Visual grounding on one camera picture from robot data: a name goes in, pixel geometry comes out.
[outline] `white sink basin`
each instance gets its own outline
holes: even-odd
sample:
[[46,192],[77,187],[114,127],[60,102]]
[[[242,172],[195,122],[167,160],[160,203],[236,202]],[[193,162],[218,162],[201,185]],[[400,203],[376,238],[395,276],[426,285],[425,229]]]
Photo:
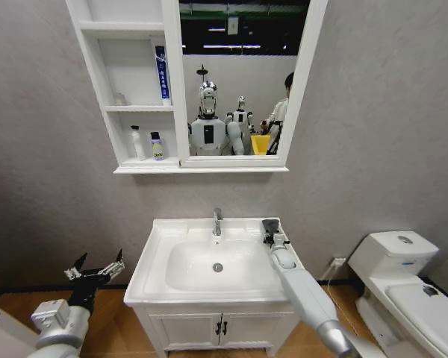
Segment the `white sink basin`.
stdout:
[[221,236],[212,219],[154,220],[125,302],[287,301],[262,220],[224,219]]

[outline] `gray wall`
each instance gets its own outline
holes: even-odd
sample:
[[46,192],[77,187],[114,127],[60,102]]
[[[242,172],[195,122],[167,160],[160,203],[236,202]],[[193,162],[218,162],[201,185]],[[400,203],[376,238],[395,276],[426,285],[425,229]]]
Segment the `gray wall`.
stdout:
[[61,0],[0,1],[0,286],[62,283],[153,218],[280,216],[312,274],[367,233],[442,248],[448,291],[448,0],[331,0],[290,173],[112,175],[116,161]]

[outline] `lotion bottle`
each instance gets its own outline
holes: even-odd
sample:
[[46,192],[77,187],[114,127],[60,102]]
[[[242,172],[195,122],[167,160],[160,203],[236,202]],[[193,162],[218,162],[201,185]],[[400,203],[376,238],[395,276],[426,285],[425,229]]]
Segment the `lotion bottle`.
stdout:
[[152,158],[154,160],[163,160],[163,144],[161,143],[161,138],[158,132],[151,132],[151,143],[152,143]]

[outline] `ceiling light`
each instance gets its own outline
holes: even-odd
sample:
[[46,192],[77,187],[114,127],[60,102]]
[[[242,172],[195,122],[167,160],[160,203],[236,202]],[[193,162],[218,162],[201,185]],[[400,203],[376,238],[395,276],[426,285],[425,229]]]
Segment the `ceiling light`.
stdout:
[[261,48],[261,45],[203,45],[203,48]]

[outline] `faucet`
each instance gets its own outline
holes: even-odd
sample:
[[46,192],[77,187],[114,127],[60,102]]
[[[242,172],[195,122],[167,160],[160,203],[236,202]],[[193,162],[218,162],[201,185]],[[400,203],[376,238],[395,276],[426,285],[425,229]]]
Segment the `faucet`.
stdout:
[[214,209],[213,217],[214,217],[214,230],[212,230],[212,234],[215,236],[221,236],[221,220],[223,220],[223,215],[219,207]]

